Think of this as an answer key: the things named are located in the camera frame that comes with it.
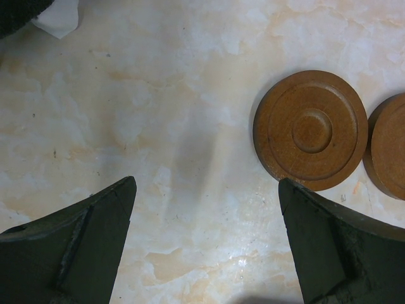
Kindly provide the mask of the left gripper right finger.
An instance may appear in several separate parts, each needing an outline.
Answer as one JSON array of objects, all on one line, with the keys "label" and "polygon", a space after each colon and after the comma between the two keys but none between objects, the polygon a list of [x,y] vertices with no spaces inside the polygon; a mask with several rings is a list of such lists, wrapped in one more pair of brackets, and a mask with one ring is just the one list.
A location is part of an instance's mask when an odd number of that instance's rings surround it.
[{"label": "left gripper right finger", "polygon": [[288,178],[280,207],[305,303],[404,303],[404,229]]}]

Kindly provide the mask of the dark brown coaster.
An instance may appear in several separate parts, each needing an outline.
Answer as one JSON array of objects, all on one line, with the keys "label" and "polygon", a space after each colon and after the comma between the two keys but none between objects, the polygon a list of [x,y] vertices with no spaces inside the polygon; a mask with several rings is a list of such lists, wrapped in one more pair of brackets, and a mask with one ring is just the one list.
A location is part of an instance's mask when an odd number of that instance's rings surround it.
[{"label": "dark brown coaster", "polygon": [[368,120],[357,92],[321,70],[294,73],[277,82],[256,110],[252,138],[265,170],[313,191],[346,180],[368,142]]},{"label": "dark brown coaster", "polygon": [[404,93],[380,103],[368,119],[363,157],[368,177],[381,192],[404,199]]}]

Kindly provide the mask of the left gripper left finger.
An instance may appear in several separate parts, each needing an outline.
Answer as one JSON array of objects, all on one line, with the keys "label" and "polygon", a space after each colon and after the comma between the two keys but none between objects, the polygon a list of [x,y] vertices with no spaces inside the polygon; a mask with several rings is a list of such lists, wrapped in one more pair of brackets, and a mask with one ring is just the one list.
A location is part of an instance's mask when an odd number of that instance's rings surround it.
[{"label": "left gripper left finger", "polygon": [[136,182],[128,176],[1,233],[1,303],[109,303]]}]

